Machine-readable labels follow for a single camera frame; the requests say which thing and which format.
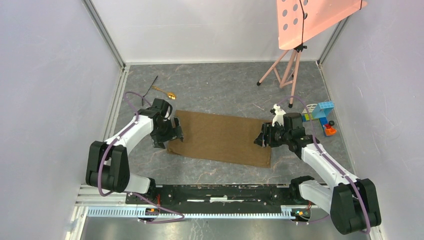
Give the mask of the gold spoon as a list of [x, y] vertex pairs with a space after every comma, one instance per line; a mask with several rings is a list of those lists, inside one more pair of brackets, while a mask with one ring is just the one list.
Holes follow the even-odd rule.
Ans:
[[151, 88], [156, 90], [156, 91], [159, 91], [161, 93], [164, 93], [171, 100], [175, 100], [177, 98], [176, 94], [173, 93], [173, 92], [162, 90], [159, 87], [154, 86], [154, 85]]

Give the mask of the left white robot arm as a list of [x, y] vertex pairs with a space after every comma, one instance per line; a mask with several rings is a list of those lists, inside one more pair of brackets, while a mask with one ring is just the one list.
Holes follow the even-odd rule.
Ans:
[[172, 105], [160, 98], [153, 100], [148, 108], [139, 109], [131, 121], [117, 134], [105, 141], [94, 141], [88, 152], [85, 183], [109, 192], [135, 192], [145, 204], [157, 198], [155, 181], [130, 171], [129, 153], [145, 137], [150, 136], [154, 148], [165, 149], [165, 144], [176, 139], [183, 140], [179, 118], [173, 116]]

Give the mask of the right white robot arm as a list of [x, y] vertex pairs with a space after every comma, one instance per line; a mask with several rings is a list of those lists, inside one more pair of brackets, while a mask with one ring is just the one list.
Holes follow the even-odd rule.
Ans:
[[308, 200], [328, 213], [342, 235], [353, 232], [369, 234], [382, 223], [375, 184], [360, 179], [342, 167], [325, 151], [315, 134], [307, 134], [298, 112], [276, 114], [264, 122], [254, 143], [260, 147], [288, 146], [300, 160], [312, 167], [324, 180], [321, 185], [310, 176], [292, 180], [289, 199], [295, 204]]

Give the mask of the brown cloth napkin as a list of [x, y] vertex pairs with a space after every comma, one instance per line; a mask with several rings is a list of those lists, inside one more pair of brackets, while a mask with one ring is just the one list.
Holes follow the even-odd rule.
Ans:
[[168, 143], [169, 154], [270, 168], [271, 148], [254, 143], [264, 120], [177, 110], [183, 140]]

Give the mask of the black fork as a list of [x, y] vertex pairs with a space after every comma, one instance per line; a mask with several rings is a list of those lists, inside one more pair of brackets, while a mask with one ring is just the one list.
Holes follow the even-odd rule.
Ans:
[[154, 80], [152, 81], [150, 87], [148, 88], [148, 90], [146, 91], [146, 93], [142, 96], [142, 100], [141, 100], [141, 105], [144, 106], [146, 103], [146, 96], [149, 93], [149, 91], [152, 89], [154, 83], [156, 82], [156, 80], [158, 79], [158, 75], [154, 78]]

